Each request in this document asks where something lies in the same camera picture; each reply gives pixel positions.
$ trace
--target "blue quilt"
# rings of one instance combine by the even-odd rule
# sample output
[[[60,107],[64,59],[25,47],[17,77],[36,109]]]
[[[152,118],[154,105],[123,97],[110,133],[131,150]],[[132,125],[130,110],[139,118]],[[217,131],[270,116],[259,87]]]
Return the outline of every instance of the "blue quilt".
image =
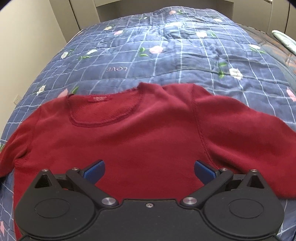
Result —
[[[275,60],[241,27],[211,9],[167,7],[82,30],[28,89],[4,129],[1,147],[49,100],[69,92],[117,93],[139,82],[196,83],[275,115],[296,131],[294,92]],[[12,198],[13,172],[0,190],[1,240],[15,240]],[[296,201],[282,204],[286,215],[279,237],[292,241]]]

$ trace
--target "floral bedspread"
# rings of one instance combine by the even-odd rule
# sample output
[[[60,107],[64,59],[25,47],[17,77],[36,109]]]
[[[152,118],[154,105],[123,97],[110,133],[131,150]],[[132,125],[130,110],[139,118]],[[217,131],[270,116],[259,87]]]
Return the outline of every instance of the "floral bedspread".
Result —
[[[81,31],[32,83],[13,111],[1,147],[39,105],[69,92],[116,93],[139,82],[196,83],[275,115],[296,130],[296,97],[275,60],[245,30],[212,9],[167,7]],[[0,190],[0,240],[15,240],[13,173]],[[296,203],[283,200],[293,213]],[[292,240],[295,218],[279,236]]]

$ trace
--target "red fabric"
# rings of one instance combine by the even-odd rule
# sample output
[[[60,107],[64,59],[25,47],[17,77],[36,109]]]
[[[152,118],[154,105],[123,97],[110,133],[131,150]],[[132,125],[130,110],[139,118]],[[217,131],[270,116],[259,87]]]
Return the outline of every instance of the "red fabric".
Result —
[[[40,106],[0,154],[0,176],[15,168],[14,206],[42,168],[64,173],[103,159],[96,184],[118,200],[189,195],[202,186],[202,160],[235,173],[258,169],[277,196],[296,198],[296,134],[280,119],[193,84],[114,95],[71,95]],[[20,233],[16,228],[17,238]]]

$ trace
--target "bed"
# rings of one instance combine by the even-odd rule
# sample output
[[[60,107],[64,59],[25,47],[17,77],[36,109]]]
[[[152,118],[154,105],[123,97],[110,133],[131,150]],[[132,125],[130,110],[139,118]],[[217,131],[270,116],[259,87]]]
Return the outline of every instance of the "bed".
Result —
[[[195,83],[282,119],[296,131],[296,57],[263,32],[212,9],[166,7],[80,31],[45,67],[13,111],[1,148],[38,106],[68,93],[117,93],[139,82]],[[0,189],[0,239],[12,241],[13,172]],[[279,237],[292,241],[296,201],[281,200]]]

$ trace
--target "electrical outlet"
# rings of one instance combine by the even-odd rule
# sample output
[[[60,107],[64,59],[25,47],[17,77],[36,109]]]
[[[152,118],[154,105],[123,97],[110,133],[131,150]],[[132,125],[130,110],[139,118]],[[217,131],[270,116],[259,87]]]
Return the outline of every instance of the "electrical outlet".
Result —
[[[20,97],[19,95],[17,95],[17,97],[15,98],[15,100],[14,100],[13,103],[18,104],[21,100],[22,100],[22,97]]]

